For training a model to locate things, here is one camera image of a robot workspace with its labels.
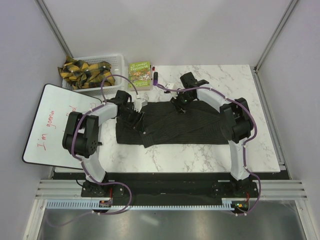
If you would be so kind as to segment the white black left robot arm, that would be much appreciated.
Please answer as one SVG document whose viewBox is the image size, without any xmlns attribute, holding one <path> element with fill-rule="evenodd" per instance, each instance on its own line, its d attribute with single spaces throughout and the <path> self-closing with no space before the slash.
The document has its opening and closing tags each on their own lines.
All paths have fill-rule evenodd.
<svg viewBox="0 0 320 240">
<path fill-rule="evenodd" d="M 148 101 L 132 96 L 123 90 L 116 92 L 115 97 L 104 99 L 101 105 L 85 113 L 73 111 L 69 114 L 62 147 L 77 159 L 85 173 L 82 184 L 82 197 L 107 197 L 112 195 L 112 186 L 106 182 L 106 171 L 99 161 L 101 126 L 111 119 L 120 119 L 133 130 L 144 132 L 142 108 Z"/>
</svg>

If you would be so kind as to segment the dark striped long sleeve shirt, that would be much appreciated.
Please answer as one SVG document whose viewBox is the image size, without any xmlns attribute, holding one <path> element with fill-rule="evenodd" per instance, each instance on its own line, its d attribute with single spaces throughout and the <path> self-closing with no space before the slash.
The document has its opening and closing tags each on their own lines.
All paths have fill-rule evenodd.
<svg viewBox="0 0 320 240">
<path fill-rule="evenodd" d="M 204 101 L 193 101 L 178 113 L 168 101 L 149 102 L 142 108 L 144 132 L 138 132 L 118 119 L 116 142 L 124 145 L 195 144 L 227 145 L 220 127 L 220 114 Z"/>
</svg>

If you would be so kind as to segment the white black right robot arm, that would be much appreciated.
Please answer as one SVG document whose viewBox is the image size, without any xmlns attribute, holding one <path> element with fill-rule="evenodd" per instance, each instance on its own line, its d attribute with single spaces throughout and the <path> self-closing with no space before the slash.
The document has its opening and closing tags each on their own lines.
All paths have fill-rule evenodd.
<svg viewBox="0 0 320 240">
<path fill-rule="evenodd" d="M 218 111 L 220 129 L 230 149 L 229 191 L 235 197 L 242 196 L 252 183 L 246 160 L 246 143 L 257 135 L 255 133 L 251 136 L 252 131 L 257 130 L 257 125 L 246 99 L 230 99 L 214 89 L 208 81 L 196 80 L 192 72 L 182 75 L 180 81 L 183 88 L 170 83 L 166 85 L 165 91 L 171 94 L 170 102 L 179 112 L 186 110 L 187 105 L 194 100 L 203 101 Z"/>
</svg>

